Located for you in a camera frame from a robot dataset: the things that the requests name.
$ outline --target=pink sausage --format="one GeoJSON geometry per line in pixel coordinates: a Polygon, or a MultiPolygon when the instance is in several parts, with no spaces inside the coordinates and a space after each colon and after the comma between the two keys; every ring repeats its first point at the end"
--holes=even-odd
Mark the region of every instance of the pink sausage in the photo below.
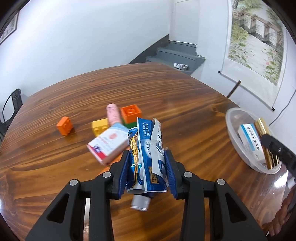
{"type": "Polygon", "coordinates": [[[118,107],[116,104],[107,105],[106,110],[107,110],[107,117],[108,117],[108,121],[109,121],[110,126],[114,125],[117,122],[122,124],[120,114],[118,111],[118,107]]]}

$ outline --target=metal screw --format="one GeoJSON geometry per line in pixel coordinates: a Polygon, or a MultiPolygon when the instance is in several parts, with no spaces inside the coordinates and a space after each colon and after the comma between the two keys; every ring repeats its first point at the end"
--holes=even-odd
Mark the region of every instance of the metal screw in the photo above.
{"type": "Polygon", "coordinates": [[[70,181],[71,186],[75,186],[75,185],[77,185],[77,183],[78,183],[78,181],[76,179],[73,179],[70,181]]]}
{"type": "Polygon", "coordinates": [[[111,173],[110,172],[104,172],[103,177],[104,178],[111,177],[111,173]]]}
{"type": "Polygon", "coordinates": [[[217,180],[217,183],[218,183],[219,185],[224,185],[224,184],[225,184],[225,181],[224,181],[223,179],[218,179],[218,180],[217,180]]]}
{"type": "Polygon", "coordinates": [[[185,172],[184,177],[192,177],[192,173],[191,172],[185,172]]]}

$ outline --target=wood grain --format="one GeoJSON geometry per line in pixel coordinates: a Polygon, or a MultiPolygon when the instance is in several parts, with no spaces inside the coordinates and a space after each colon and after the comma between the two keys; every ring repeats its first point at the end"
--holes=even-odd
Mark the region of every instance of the wood grain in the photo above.
{"type": "MultiPolygon", "coordinates": [[[[32,95],[20,109],[0,150],[0,211],[20,240],[67,182],[90,180],[103,170],[86,144],[94,138],[91,122],[106,118],[110,103],[137,104],[144,118],[157,118],[175,159],[202,179],[225,179],[260,225],[275,216],[286,169],[265,175],[240,159],[225,123],[225,112],[236,105],[188,75],[143,63],[64,80],[32,95]],[[74,125],[66,137],[55,126],[62,116],[74,125]]],[[[184,201],[161,193],[148,212],[139,212],[130,208],[131,199],[125,194],[111,201],[115,240],[178,240],[184,201]]]]}

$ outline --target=green lego brick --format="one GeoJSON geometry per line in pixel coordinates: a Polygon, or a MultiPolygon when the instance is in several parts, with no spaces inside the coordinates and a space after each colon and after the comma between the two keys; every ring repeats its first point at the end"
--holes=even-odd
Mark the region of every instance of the green lego brick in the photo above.
{"type": "Polygon", "coordinates": [[[135,122],[132,122],[132,123],[129,123],[129,124],[126,124],[126,123],[124,122],[123,119],[122,119],[122,124],[123,124],[125,127],[129,128],[129,129],[138,126],[136,121],[135,121],[135,122]]]}

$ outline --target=clear plastic bowl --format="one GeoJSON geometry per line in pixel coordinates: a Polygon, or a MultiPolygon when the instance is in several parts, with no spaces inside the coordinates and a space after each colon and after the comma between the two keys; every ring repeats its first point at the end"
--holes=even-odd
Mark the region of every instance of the clear plastic bowl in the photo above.
{"type": "Polygon", "coordinates": [[[231,143],[246,164],[248,164],[252,169],[261,173],[275,174],[280,170],[281,162],[279,162],[279,164],[274,168],[268,170],[266,166],[259,163],[253,156],[247,153],[245,147],[242,144],[242,141],[237,134],[240,125],[254,123],[255,120],[259,119],[258,117],[241,108],[231,108],[227,110],[225,119],[231,143]]]}

